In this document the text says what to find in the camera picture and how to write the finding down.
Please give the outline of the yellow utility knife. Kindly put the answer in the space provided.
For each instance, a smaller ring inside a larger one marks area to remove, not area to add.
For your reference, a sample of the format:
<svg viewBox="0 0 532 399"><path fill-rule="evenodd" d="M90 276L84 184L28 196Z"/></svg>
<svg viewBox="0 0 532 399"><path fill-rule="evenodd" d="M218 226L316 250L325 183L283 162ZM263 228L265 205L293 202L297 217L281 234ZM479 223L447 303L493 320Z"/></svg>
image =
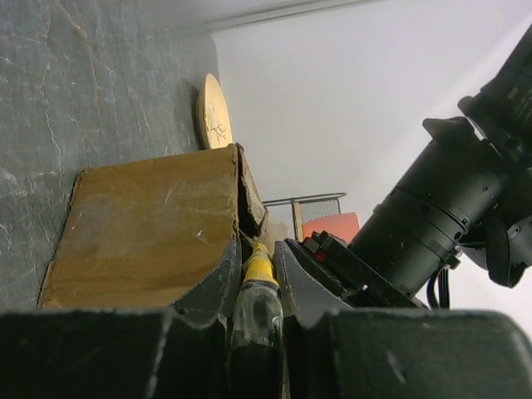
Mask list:
<svg viewBox="0 0 532 399"><path fill-rule="evenodd" d="M282 394L283 305L267 247L256 243L234 303L227 371L232 398Z"/></svg>

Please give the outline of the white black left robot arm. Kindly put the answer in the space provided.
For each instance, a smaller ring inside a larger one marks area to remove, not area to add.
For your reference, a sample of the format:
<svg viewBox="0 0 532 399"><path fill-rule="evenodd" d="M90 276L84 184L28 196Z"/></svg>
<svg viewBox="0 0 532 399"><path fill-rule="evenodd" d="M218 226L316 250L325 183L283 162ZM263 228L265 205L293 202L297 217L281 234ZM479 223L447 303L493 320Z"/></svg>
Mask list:
<svg viewBox="0 0 532 399"><path fill-rule="evenodd" d="M531 35L496 76L427 118L430 142L350 241L322 231L288 247L326 290L355 308L450 306L460 256L513 288L531 265Z"/></svg>

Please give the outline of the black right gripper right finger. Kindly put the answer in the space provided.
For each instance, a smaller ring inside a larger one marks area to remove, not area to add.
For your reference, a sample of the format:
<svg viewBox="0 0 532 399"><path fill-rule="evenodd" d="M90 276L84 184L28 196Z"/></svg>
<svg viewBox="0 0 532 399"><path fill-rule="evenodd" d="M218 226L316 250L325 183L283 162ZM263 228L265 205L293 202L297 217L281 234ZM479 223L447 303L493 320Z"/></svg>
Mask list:
<svg viewBox="0 0 532 399"><path fill-rule="evenodd" d="M350 308L285 242L274 263L292 398L528 398L531 344L504 314Z"/></svg>

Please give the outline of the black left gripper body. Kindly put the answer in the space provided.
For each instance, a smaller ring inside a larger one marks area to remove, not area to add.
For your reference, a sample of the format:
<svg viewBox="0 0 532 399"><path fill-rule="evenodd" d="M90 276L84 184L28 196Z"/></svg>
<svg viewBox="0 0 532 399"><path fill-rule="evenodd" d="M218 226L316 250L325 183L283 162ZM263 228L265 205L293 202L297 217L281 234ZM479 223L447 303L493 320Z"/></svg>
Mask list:
<svg viewBox="0 0 532 399"><path fill-rule="evenodd" d="M361 231L349 243L322 231L286 239L299 265L353 308L426 308L416 294L431 276L431 251L402 231Z"/></svg>

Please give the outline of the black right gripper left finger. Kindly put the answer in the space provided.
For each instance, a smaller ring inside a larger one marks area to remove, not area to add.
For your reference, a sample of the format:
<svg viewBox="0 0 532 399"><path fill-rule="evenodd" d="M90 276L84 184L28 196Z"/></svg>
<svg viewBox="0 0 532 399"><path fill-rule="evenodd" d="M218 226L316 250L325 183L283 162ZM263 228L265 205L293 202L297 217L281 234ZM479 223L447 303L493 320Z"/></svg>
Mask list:
<svg viewBox="0 0 532 399"><path fill-rule="evenodd" d="M226 322L242 249L170 306L1 316L4 398L226 398Z"/></svg>

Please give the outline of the brown cardboard express box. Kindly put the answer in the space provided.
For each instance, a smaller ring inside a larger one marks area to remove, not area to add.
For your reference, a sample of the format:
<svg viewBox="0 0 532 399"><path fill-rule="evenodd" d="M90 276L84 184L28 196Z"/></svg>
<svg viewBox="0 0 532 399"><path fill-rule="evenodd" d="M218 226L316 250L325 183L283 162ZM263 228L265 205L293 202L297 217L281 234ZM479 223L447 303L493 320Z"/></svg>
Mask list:
<svg viewBox="0 0 532 399"><path fill-rule="evenodd" d="M40 308L163 307L267 211L241 145L83 170Z"/></svg>

